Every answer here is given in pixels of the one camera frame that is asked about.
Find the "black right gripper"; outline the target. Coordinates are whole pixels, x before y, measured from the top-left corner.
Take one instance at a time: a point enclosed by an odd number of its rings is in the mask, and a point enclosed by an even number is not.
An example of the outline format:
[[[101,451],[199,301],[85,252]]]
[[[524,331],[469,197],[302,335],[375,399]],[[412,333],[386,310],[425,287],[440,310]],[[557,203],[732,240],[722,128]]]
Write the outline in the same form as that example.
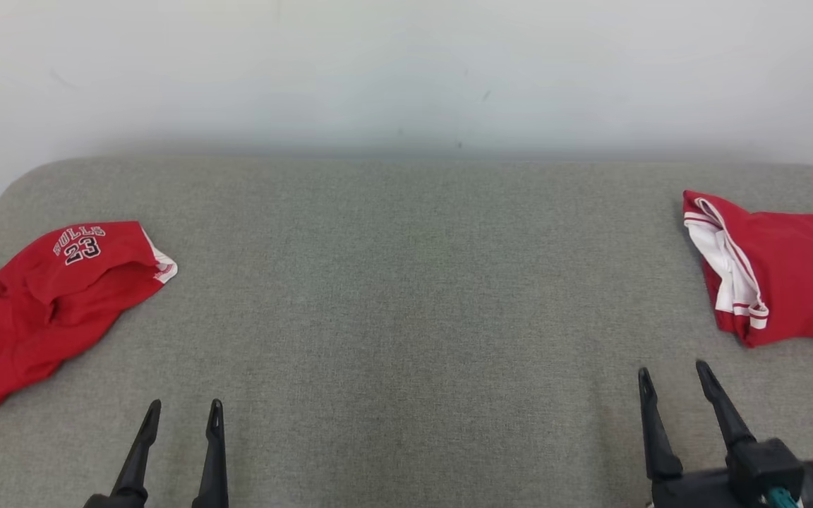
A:
[[[704,398],[713,406],[714,415],[725,441],[725,448],[756,442],[710,365],[696,361],[696,370]],[[658,396],[645,367],[638,370],[641,403],[643,450],[646,477],[651,480],[651,507],[758,507],[758,499],[774,485],[774,473],[736,473],[728,469],[709,469],[683,473],[681,460],[672,450],[658,411]]]

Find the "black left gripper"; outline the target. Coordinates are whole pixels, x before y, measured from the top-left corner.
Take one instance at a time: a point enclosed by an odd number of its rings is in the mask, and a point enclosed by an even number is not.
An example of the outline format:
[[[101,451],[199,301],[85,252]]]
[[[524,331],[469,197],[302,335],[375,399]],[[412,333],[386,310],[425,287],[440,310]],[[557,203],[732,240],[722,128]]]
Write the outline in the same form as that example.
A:
[[[145,473],[149,451],[155,443],[162,403],[152,401],[145,413],[138,434],[117,476],[111,495],[94,494],[83,508],[143,508],[148,492]],[[228,466],[224,431],[224,409],[220,399],[213,399],[205,430],[207,451],[198,495],[193,507],[229,507]]]

